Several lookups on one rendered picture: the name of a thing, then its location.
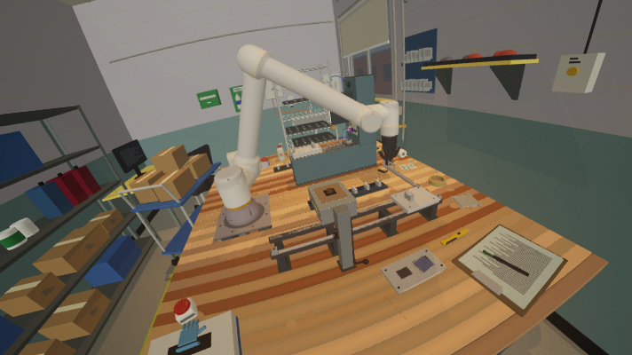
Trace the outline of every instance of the black end effector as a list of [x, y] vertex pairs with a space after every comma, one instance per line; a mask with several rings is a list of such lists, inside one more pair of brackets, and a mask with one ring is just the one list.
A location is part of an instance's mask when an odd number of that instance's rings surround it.
[[382, 136], [382, 150], [380, 156], [386, 162], [386, 165], [390, 165], [393, 159], [399, 154], [400, 147], [397, 146], [397, 136], [385, 137]]

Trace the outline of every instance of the green poster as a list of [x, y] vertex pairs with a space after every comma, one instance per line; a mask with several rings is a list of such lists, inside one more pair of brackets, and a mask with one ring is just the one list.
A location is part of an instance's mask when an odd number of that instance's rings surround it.
[[222, 105], [222, 100], [219, 99], [217, 89], [200, 92], [197, 96], [201, 109]]
[[233, 104], [235, 105], [235, 112], [241, 112], [241, 87], [243, 85], [239, 85], [239, 86], [233, 86], [231, 88], [231, 96], [233, 96]]

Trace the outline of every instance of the yellow button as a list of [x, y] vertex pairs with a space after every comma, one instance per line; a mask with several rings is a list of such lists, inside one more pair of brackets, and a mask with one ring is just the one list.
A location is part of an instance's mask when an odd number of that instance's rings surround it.
[[578, 67], [569, 67], [568, 70], [566, 70], [566, 74], [569, 76], [577, 75], [579, 72], [580, 69]]

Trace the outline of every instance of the purple square chip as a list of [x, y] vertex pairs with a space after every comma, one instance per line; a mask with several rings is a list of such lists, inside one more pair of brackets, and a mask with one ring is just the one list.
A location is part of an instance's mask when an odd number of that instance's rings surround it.
[[419, 258], [419, 260], [415, 261], [413, 265], [422, 272], [427, 272], [434, 265], [434, 263], [432, 263], [432, 261], [427, 256], [422, 256]]

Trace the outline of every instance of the black pen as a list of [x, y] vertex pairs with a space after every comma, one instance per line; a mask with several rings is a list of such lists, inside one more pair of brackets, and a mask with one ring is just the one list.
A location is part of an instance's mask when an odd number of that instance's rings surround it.
[[508, 267], [510, 267], [510, 268], [512, 268], [512, 269], [514, 269], [514, 270], [515, 270], [515, 271], [517, 271], [517, 272], [522, 273], [523, 275], [525, 275], [525, 276], [527, 276], [527, 277], [529, 276], [529, 272], [526, 272], [526, 271], [524, 271], [524, 270], [520, 269], [519, 267], [517, 267], [517, 266], [515, 266], [515, 265], [513, 265], [513, 264], [510, 264], [510, 263], [506, 262], [505, 260], [503, 260], [503, 259], [502, 259], [502, 258], [500, 258], [499, 256], [493, 256], [493, 255], [489, 254], [488, 252], [486, 252], [485, 250], [483, 250], [483, 254], [485, 254], [485, 255], [487, 255], [487, 256], [490, 256], [490, 257], [491, 257], [491, 258], [493, 258], [494, 260], [498, 260], [498, 262], [499, 262], [499, 263], [501, 263], [501, 264], [505, 264], [505, 265], [507, 265]]

